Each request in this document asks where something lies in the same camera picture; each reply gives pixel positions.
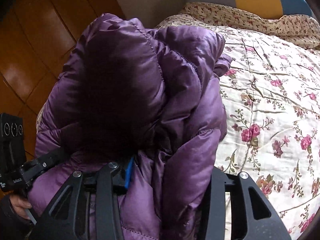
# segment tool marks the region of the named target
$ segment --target black mechanical device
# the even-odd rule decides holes
[[[1,114],[0,125],[3,191],[19,190],[26,195],[35,178],[66,160],[59,148],[25,163],[22,119]],[[89,240],[91,194],[96,196],[96,239],[124,240],[117,197],[127,191],[129,163],[111,162],[96,173],[74,171],[35,219],[29,240]],[[231,199],[231,240],[291,239],[271,203],[246,172],[235,176],[214,168],[200,206],[198,240],[224,240],[225,192],[230,192]]]

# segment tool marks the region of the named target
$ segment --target wooden floor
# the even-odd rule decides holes
[[[37,114],[63,64],[82,31],[105,12],[123,17],[116,0],[15,0],[0,23],[0,113],[23,117],[28,159]]]

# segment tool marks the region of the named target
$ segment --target beige floral fabric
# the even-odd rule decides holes
[[[249,173],[296,240],[320,206],[318,23],[304,15],[264,20],[227,6],[189,3],[158,27],[177,25],[224,35],[223,53],[233,62],[220,78],[228,134],[215,165]],[[226,207],[230,239],[229,199]]]

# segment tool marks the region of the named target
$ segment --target human hand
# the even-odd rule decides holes
[[[32,208],[29,201],[26,198],[23,198],[22,196],[17,194],[10,194],[9,198],[14,211],[22,218],[30,220],[29,216],[25,211],[25,208]]]

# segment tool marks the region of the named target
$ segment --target blue strip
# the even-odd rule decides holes
[[[128,164],[128,167],[127,169],[125,170],[125,184],[124,184],[124,187],[126,189],[129,188],[129,184],[130,184],[130,179],[131,179],[131,172],[132,172],[132,167],[133,167],[133,157],[131,158],[129,164]]]
[[[312,16],[311,9],[305,0],[281,0],[284,15],[305,14]]]

